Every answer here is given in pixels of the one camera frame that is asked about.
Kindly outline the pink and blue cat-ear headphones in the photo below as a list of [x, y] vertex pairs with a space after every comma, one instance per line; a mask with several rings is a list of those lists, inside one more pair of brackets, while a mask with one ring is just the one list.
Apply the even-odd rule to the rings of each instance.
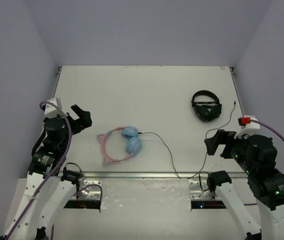
[[[122, 137], [128, 140], [125, 147], [125, 151], [128, 153], [128, 156], [122, 159], [112, 158], [106, 152], [106, 141], [115, 132], [121, 132]], [[101, 153], [103, 156], [102, 165], [104, 167], [110, 164], [117, 164], [123, 161], [127, 161], [130, 158], [136, 156], [142, 148], [142, 141], [139, 138], [139, 131], [133, 126], [117, 127], [115, 129], [109, 130], [107, 133], [97, 135], [97, 140], [101, 146]]]

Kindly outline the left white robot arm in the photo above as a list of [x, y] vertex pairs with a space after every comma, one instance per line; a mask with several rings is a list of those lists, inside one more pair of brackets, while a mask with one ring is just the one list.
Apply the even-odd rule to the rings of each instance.
[[43, 132], [31, 152], [18, 209], [0, 240], [52, 239], [55, 219], [79, 191], [82, 173], [64, 169], [62, 176], [58, 174], [66, 160], [72, 137], [91, 127], [91, 114], [76, 104], [71, 109], [77, 119], [52, 102], [43, 101], [40, 108], [45, 114]]

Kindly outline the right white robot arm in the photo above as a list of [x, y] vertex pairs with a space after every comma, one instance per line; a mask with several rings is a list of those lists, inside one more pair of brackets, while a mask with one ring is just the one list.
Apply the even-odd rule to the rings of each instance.
[[208, 190], [217, 195], [231, 214], [245, 240], [284, 240], [284, 174], [276, 169], [277, 149], [271, 138], [254, 134], [237, 137], [234, 131], [218, 130], [204, 140], [213, 156], [224, 145], [221, 157], [234, 159], [247, 175], [248, 185], [260, 212], [256, 223], [238, 197], [226, 171], [208, 174]]

